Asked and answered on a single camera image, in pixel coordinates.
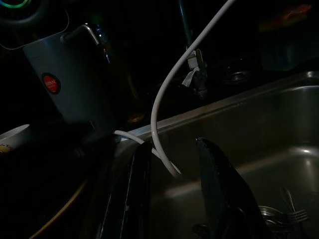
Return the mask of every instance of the green light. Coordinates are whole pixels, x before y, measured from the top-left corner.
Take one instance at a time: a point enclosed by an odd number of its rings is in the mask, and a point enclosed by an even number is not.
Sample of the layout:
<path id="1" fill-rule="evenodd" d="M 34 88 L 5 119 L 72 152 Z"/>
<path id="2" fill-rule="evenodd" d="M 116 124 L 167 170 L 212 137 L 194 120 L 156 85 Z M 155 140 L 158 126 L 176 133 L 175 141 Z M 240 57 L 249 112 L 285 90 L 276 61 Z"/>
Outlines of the green light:
<path id="1" fill-rule="evenodd" d="M 31 0 L 23 0 L 22 3 L 20 4 L 17 4 L 17 5 L 11 5 L 11 4 L 8 4 L 8 3 L 5 3 L 3 1 L 0 0 L 0 5 L 2 6 L 5 6 L 5 7 L 8 7 L 8 8 L 20 8 L 20 7 L 23 7 L 25 6 L 27 3 L 29 3 Z"/>

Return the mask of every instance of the white cable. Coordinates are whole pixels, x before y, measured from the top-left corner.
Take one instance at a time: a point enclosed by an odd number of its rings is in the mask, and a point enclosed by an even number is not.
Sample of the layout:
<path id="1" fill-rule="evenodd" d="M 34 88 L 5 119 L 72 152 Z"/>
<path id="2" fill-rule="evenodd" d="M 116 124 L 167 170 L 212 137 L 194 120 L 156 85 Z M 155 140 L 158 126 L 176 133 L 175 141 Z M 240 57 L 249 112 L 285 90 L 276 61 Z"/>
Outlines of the white cable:
<path id="1" fill-rule="evenodd" d="M 171 69 L 169 74 L 167 75 L 166 79 L 164 80 L 162 86 L 159 89 L 158 95 L 155 98 L 152 114 L 151 114 L 151 130 L 152 130 L 152 138 L 155 145 L 155 148 L 159 154 L 159 158 L 162 160 L 165 167 L 174 177 L 178 177 L 179 173 L 175 170 L 172 163 L 169 161 L 168 157 L 166 156 L 163 147 L 160 143 L 160 138 L 157 129 L 157 119 L 158 119 L 158 111 L 160 107 L 160 102 L 163 98 L 163 95 L 173 79 L 175 73 L 178 69 L 182 66 L 182 64 L 186 61 L 189 54 L 192 53 L 193 50 L 197 48 L 197 46 L 201 43 L 201 41 L 206 37 L 206 35 L 210 32 L 216 22 L 221 18 L 222 15 L 229 9 L 229 7 L 235 2 L 236 0 L 228 0 L 221 9 L 217 12 L 217 14 L 212 18 L 212 20 L 208 23 L 208 25 L 204 28 L 204 30 L 200 33 L 200 35 L 194 40 L 194 42 L 189 46 L 189 48 L 185 51 L 185 53 L 181 56 L 181 58 L 176 62 L 174 67 Z"/>
<path id="2" fill-rule="evenodd" d="M 131 133 L 125 132 L 125 131 L 116 130 L 116 131 L 113 132 L 113 134 L 120 135 L 120 136 L 124 136 L 124 137 L 126 137 L 126 138 L 131 139 L 131 140 L 134 140 L 135 142 L 137 142 L 137 143 L 139 143 L 139 144 L 144 143 L 144 140 L 142 140 L 142 139 L 136 137 L 135 135 L 133 135 L 133 134 L 131 134 Z M 153 153 L 157 158 L 160 159 L 160 155 L 159 155 L 159 153 L 156 151 L 156 149 L 152 148 L 152 153 Z M 175 169 L 179 174 L 181 174 L 180 170 L 179 170 L 172 162 L 170 162 L 170 163 L 173 165 L 174 169 Z"/>

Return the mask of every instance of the white bowl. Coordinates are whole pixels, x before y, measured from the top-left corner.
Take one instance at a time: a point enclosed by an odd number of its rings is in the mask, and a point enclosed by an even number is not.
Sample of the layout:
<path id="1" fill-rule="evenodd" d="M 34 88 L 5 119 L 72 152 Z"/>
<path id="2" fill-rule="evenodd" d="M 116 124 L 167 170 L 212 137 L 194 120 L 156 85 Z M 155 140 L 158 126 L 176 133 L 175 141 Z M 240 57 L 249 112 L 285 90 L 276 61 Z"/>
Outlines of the white bowl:
<path id="1" fill-rule="evenodd" d="M 0 154 L 9 153 L 29 142 L 31 138 L 29 126 L 29 124 L 24 124 L 0 134 Z"/>

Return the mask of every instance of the stainless steel sink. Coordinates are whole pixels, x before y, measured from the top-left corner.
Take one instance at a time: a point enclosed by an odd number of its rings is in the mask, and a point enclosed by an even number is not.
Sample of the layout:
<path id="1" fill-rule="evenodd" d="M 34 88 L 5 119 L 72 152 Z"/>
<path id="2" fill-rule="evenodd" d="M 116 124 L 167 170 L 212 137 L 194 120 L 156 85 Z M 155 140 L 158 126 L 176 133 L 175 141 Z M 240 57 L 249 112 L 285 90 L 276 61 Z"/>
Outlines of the stainless steel sink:
<path id="1" fill-rule="evenodd" d="M 319 73 L 298 74 L 163 120 L 159 131 L 184 178 L 173 179 L 154 157 L 151 238 L 193 239 L 192 226 L 206 222 L 195 147 L 199 136 L 221 147 L 259 205 L 286 211 L 279 190 L 288 187 L 296 208 L 311 216 L 304 223 L 308 235 L 319 237 Z M 149 126 L 132 133 L 151 138 Z M 136 146 L 121 141 L 117 162 L 125 162 Z"/>

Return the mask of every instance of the red label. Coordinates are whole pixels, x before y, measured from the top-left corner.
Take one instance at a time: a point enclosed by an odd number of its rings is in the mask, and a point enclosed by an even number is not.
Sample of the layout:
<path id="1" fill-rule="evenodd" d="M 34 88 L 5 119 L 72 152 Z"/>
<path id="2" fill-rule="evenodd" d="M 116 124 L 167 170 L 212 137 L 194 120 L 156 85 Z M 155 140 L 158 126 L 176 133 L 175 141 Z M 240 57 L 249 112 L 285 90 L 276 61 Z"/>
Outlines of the red label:
<path id="1" fill-rule="evenodd" d="M 58 93 L 60 86 L 57 79 L 52 76 L 46 75 L 43 77 L 43 82 L 49 92 L 53 94 Z"/>

